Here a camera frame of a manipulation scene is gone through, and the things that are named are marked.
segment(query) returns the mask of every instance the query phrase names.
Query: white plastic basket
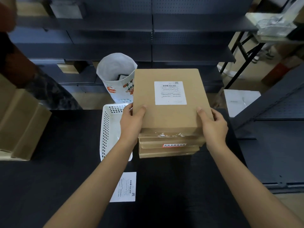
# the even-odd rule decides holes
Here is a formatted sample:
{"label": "white plastic basket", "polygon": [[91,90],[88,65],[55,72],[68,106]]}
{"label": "white plastic basket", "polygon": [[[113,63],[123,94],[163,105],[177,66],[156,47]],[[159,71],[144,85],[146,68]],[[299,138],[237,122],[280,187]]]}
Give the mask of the white plastic basket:
{"label": "white plastic basket", "polygon": [[107,104],[102,109],[101,132],[100,132],[100,160],[108,154],[120,138],[120,119],[127,103]]}

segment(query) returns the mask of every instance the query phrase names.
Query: white paper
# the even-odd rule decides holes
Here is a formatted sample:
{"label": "white paper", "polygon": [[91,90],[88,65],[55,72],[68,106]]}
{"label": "white paper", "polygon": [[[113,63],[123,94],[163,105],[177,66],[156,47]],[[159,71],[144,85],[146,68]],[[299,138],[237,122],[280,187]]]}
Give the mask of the white paper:
{"label": "white paper", "polygon": [[135,197],[136,172],[123,172],[110,202],[135,202]]}
{"label": "white paper", "polygon": [[163,148],[166,148],[166,147],[181,147],[181,146],[186,146],[186,143],[184,143],[184,144],[164,144]]}
{"label": "white paper", "polygon": [[261,96],[259,91],[249,90],[224,90],[224,94],[231,118],[238,115]]}
{"label": "white paper", "polygon": [[155,105],[187,105],[182,81],[155,81]]}

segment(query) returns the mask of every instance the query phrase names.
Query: white box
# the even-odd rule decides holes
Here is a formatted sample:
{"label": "white box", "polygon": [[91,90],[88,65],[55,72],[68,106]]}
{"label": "white box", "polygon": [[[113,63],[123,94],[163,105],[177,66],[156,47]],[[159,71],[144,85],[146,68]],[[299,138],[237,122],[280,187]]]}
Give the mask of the white box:
{"label": "white box", "polygon": [[228,114],[231,118],[234,118],[261,96],[259,91],[249,90],[224,90],[224,94]]}

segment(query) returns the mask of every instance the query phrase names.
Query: person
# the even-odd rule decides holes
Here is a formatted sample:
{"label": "person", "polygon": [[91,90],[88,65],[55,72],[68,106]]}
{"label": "person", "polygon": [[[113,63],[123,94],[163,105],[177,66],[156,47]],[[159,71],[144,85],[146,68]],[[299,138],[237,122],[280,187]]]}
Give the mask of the person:
{"label": "person", "polygon": [[82,109],[74,97],[32,63],[10,41],[16,26],[16,1],[0,0],[0,73],[17,88],[24,88],[50,110]]}
{"label": "person", "polygon": [[[51,227],[97,227],[112,194],[137,143],[142,119],[147,107],[143,105],[132,114],[127,105],[120,120],[121,135],[116,145],[82,185],[44,225]],[[252,228],[304,227],[302,221],[283,205],[233,154],[225,139],[227,122],[211,109],[214,121],[197,108],[203,123],[207,149],[213,157],[232,195]]]}

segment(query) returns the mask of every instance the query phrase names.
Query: black table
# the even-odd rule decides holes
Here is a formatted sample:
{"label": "black table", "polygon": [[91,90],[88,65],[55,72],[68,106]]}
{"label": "black table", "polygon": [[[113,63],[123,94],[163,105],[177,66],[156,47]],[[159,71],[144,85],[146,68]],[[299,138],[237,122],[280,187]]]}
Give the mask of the black table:
{"label": "black table", "polygon": [[[101,115],[54,111],[31,161],[0,162],[0,227],[42,227],[93,172]],[[227,145],[244,163],[230,124]],[[206,146],[192,156],[139,159],[136,145],[125,169],[134,171],[136,201],[110,203],[100,227],[249,227]]]}

